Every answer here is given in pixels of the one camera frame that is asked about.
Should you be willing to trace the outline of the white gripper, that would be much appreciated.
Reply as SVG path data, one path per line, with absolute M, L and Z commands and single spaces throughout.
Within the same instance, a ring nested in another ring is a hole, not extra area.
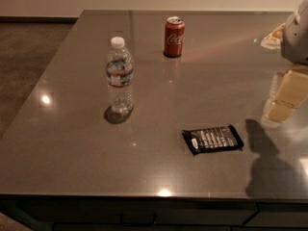
M 308 99 L 308 0 L 302 0 L 294 12 L 261 41 L 270 50 L 294 65 L 273 75 L 263 120 L 270 123 L 286 121 Z

